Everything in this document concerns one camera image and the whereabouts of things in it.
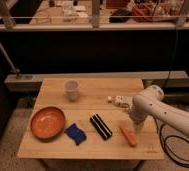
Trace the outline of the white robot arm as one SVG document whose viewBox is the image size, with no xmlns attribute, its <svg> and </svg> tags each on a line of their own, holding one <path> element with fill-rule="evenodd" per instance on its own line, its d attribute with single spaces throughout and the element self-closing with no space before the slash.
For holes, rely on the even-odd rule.
<svg viewBox="0 0 189 171">
<path fill-rule="evenodd" d="M 148 115 L 155 117 L 189 137 L 189 112 L 162 102 L 163 90 L 151 85 L 132 97 L 130 118 L 135 124 L 142 123 Z"/>
</svg>

